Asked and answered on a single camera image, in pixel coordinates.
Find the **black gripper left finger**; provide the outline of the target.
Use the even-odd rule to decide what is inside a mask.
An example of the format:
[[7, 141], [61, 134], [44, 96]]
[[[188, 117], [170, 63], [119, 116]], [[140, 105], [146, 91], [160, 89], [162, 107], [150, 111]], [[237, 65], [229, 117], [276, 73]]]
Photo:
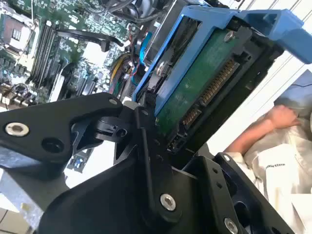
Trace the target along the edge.
[[48, 206], [72, 189], [64, 175], [70, 158], [111, 141], [117, 145], [116, 165], [136, 162], [136, 178], [145, 186], [145, 217], [177, 222], [181, 211], [164, 191], [173, 169], [156, 135], [154, 108], [151, 102], [130, 108], [99, 93], [1, 113], [1, 193], [27, 221], [40, 222]]

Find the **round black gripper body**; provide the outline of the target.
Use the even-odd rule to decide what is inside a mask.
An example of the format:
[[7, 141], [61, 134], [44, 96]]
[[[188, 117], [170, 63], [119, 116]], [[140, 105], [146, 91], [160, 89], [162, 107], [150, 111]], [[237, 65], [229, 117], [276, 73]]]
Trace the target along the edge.
[[176, 223], [149, 220], [145, 186], [128, 159], [59, 195], [44, 212], [40, 234], [216, 234], [213, 212], [204, 206], [196, 177], [173, 170], [166, 179], [181, 217]]

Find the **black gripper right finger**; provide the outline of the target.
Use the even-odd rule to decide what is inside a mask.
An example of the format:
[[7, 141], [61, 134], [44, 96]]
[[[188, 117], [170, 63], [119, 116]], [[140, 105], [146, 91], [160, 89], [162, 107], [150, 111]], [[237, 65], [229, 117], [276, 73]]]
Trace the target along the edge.
[[293, 233], [229, 155], [196, 156], [183, 170], [198, 180], [208, 233]]

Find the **person's bare hand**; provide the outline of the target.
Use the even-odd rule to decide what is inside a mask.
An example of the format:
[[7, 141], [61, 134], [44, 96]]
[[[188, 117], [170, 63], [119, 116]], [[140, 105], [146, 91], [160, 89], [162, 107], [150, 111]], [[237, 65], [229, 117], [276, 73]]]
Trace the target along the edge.
[[284, 105], [277, 105], [270, 109], [265, 115], [264, 122], [270, 130], [300, 125], [295, 111]]

